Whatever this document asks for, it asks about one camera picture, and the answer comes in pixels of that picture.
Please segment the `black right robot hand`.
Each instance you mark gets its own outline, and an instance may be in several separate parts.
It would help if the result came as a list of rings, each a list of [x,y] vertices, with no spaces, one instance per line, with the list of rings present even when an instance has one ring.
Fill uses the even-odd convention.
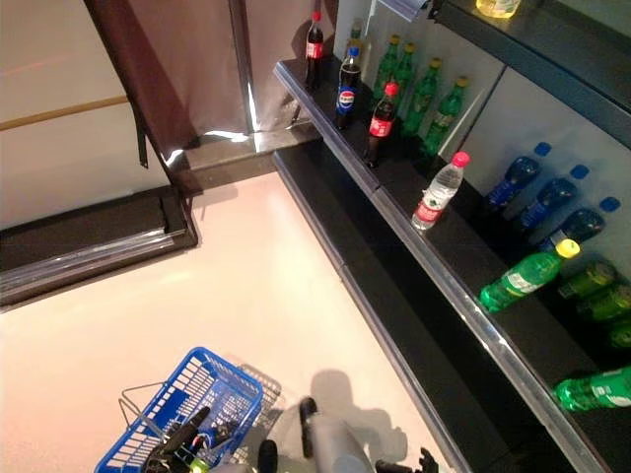
[[[377,473],[439,473],[440,465],[432,453],[421,446],[417,468],[379,459],[375,463],[375,471]]]

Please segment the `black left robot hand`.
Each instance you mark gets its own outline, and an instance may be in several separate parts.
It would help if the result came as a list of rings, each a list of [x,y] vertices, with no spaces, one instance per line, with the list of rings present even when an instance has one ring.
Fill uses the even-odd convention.
[[[208,433],[200,431],[210,414],[204,406],[188,422],[178,427],[166,442],[155,446],[141,467],[142,472],[209,472],[208,456],[227,444],[240,426],[229,421],[212,427]]]

